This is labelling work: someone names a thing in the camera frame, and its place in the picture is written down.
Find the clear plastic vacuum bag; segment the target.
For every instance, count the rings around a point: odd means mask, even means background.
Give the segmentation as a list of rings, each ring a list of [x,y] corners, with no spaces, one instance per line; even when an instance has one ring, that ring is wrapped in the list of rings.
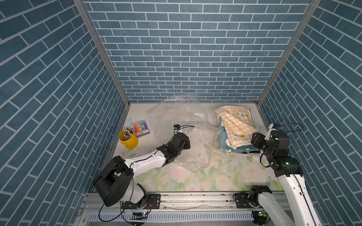
[[[191,148],[183,150],[174,163],[198,173],[211,164],[219,131],[208,120],[196,96],[176,96],[146,111],[147,123],[158,141],[165,144],[174,135],[173,126],[180,124],[189,137]]]

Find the orange checked blanket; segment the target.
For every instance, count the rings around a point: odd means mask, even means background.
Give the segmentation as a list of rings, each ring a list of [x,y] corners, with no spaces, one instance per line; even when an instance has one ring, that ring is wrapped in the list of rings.
[[[251,144],[253,133],[259,132],[253,124],[249,108],[225,105],[216,109],[216,114],[222,119],[227,137],[234,148]]]

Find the teal happy bear blanket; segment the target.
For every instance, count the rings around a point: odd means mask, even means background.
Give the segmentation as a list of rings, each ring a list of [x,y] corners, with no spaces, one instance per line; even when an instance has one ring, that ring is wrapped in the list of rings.
[[[246,146],[237,147],[237,148],[232,147],[232,145],[227,137],[225,127],[223,126],[222,119],[220,117],[218,119],[218,123],[219,123],[219,130],[220,130],[219,146],[222,151],[225,151],[226,153],[243,153],[243,154],[261,152],[260,150],[256,149],[251,144],[246,145]]]

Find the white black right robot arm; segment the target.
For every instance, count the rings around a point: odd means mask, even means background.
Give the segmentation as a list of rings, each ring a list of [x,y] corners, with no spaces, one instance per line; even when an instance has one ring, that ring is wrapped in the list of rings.
[[[307,192],[300,164],[289,156],[287,134],[278,130],[270,130],[266,136],[254,133],[251,143],[266,156],[268,167],[273,169],[284,189],[292,216],[277,203],[271,189],[262,185],[253,185],[248,193],[234,194],[237,208],[262,208],[265,214],[257,211],[253,217],[257,225],[265,225],[271,220],[276,226],[321,226],[322,221]]]

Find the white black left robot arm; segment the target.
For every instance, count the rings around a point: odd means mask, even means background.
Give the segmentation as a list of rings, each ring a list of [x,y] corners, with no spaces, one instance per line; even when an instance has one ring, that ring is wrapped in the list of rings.
[[[106,207],[118,202],[136,204],[143,207],[149,194],[135,177],[155,168],[172,163],[183,150],[190,149],[189,137],[181,132],[173,135],[167,144],[157,147],[155,151],[133,159],[116,156],[95,177],[93,185]]]

